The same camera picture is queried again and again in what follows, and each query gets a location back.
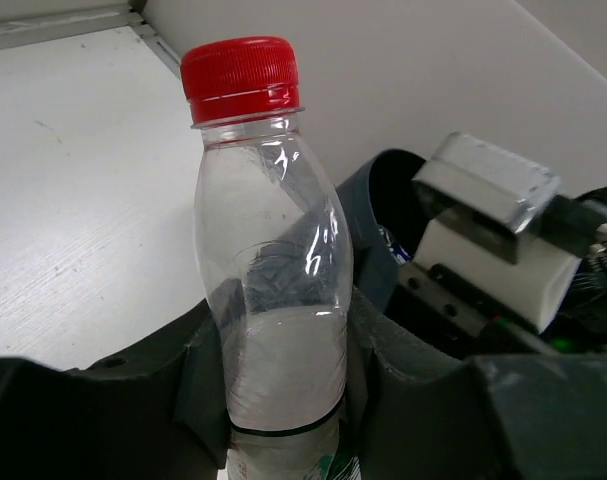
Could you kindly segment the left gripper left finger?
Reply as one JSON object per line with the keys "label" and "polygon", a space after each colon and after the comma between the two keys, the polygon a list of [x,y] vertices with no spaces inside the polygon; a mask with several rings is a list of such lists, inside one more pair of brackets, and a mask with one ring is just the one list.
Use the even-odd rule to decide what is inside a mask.
{"label": "left gripper left finger", "polygon": [[0,479],[213,479],[229,435],[205,303],[87,369],[0,357]]}

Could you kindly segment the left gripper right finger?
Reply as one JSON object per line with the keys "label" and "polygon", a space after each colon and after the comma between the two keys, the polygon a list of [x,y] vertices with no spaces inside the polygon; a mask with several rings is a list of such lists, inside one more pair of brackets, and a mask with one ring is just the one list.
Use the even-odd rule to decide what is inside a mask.
{"label": "left gripper right finger", "polygon": [[607,355],[459,361],[354,292],[346,396],[365,479],[607,479]]}

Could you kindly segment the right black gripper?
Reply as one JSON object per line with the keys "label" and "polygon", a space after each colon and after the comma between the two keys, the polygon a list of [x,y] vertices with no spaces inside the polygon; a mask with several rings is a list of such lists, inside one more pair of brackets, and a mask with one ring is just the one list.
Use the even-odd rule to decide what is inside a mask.
{"label": "right black gripper", "polygon": [[455,358],[543,352],[543,341],[521,317],[440,264],[402,265],[386,314]]}

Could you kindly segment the clear bottle red cap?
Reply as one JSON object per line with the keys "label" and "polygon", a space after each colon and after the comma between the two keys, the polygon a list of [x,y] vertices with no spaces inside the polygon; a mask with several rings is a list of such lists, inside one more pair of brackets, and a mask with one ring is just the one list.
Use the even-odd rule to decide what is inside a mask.
{"label": "clear bottle red cap", "polygon": [[353,251],[305,143],[291,45],[202,45],[180,63],[203,143],[196,259],[222,350],[232,479],[356,479],[348,433]]}

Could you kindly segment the clear bottle blue white label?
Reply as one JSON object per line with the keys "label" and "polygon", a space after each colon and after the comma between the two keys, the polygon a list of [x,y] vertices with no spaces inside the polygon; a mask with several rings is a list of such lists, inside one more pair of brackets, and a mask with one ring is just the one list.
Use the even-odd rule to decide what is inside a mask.
{"label": "clear bottle blue white label", "polygon": [[378,231],[389,253],[395,259],[398,265],[403,265],[412,260],[411,255],[402,247],[402,245],[396,240],[396,238],[387,228],[379,225]]}

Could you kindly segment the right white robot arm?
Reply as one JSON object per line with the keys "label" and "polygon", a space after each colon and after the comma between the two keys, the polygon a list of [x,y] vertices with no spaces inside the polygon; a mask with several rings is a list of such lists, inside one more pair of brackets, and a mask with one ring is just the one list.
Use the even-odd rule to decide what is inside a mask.
{"label": "right white robot arm", "polygon": [[[607,208],[607,187],[578,199],[587,206]],[[542,332],[442,265],[425,276],[403,265],[386,313],[458,359],[476,354],[607,353],[607,241],[581,262],[559,310]]]}

